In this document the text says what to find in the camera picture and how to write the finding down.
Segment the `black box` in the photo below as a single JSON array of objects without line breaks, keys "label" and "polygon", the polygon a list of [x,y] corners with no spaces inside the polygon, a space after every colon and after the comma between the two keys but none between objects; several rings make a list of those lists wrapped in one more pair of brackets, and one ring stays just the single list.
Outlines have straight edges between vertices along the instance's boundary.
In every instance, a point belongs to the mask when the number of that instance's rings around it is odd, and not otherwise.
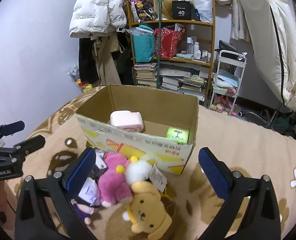
[{"label": "black box", "polygon": [[191,21],[191,3],[189,1],[173,1],[172,14],[174,20]]}]

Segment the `pink plush toy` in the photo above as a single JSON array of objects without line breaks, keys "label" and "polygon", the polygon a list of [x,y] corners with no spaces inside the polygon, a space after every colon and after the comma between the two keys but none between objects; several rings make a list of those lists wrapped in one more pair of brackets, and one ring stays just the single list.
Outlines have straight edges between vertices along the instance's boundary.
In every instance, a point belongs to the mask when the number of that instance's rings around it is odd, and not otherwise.
[{"label": "pink plush toy", "polygon": [[109,152],[106,155],[105,163],[108,170],[99,178],[98,187],[101,192],[101,205],[110,207],[117,202],[123,204],[132,201],[130,186],[124,176],[125,166],[129,161],[120,153]]}]

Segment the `white puffer jacket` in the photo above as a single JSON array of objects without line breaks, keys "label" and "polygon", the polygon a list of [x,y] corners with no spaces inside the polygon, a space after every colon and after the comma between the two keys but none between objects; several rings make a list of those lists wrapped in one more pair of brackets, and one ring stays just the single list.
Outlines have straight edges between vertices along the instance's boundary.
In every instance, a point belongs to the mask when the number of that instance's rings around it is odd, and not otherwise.
[{"label": "white puffer jacket", "polygon": [[77,0],[70,22],[70,37],[109,36],[126,24],[122,0]]}]

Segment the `silver screw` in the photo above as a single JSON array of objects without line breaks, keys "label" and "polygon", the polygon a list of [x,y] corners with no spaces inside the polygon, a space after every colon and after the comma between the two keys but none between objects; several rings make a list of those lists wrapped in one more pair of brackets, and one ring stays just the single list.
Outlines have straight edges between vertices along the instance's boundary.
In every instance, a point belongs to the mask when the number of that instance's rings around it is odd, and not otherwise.
[{"label": "silver screw", "polygon": [[56,171],[55,173],[54,173],[54,177],[56,178],[56,179],[58,179],[58,178],[60,178],[61,177],[61,172],[60,171]]},{"label": "silver screw", "polygon": [[240,178],[241,177],[241,173],[239,171],[234,171],[232,172],[232,175],[235,177],[235,178]]},{"label": "silver screw", "polygon": [[270,180],[270,177],[269,177],[268,175],[263,175],[263,179],[264,179],[265,181],[269,181],[269,180]]},{"label": "silver screw", "polygon": [[32,176],[28,175],[28,176],[25,178],[25,181],[26,181],[26,182],[30,182],[31,179],[32,179]]}]

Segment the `white rolling cart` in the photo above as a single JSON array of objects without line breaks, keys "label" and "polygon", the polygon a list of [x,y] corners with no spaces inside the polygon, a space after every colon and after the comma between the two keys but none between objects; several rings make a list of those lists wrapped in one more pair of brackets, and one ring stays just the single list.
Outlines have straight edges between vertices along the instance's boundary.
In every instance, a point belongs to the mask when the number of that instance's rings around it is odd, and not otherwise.
[{"label": "white rolling cart", "polygon": [[[225,96],[234,98],[234,101],[233,101],[233,104],[232,104],[232,108],[229,111],[229,115],[231,115],[231,113],[233,112],[234,107],[235,107],[235,101],[236,101],[236,99],[238,97],[238,94],[239,94],[239,89],[240,89],[240,86],[241,86],[241,82],[242,82],[242,78],[243,78],[243,74],[244,74],[244,69],[245,69],[245,67],[247,65],[247,59],[245,60],[245,62],[240,62],[238,60],[233,60],[233,59],[230,59],[230,58],[222,57],[222,53],[229,53],[229,54],[233,54],[233,55],[237,55],[237,56],[239,55],[236,52],[228,51],[228,50],[221,50],[219,52],[219,56],[218,56],[218,69],[217,69],[216,76],[215,76],[215,82],[213,84],[212,97],[211,97],[211,101],[210,101],[210,104],[209,104],[209,109],[211,108],[214,94],[225,95]],[[236,88],[237,92],[235,94],[228,93],[228,92],[222,90],[221,88],[217,87],[217,80],[218,80],[220,63],[221,62],[242,68],[241,78],[239,80],[238,87]]]}]

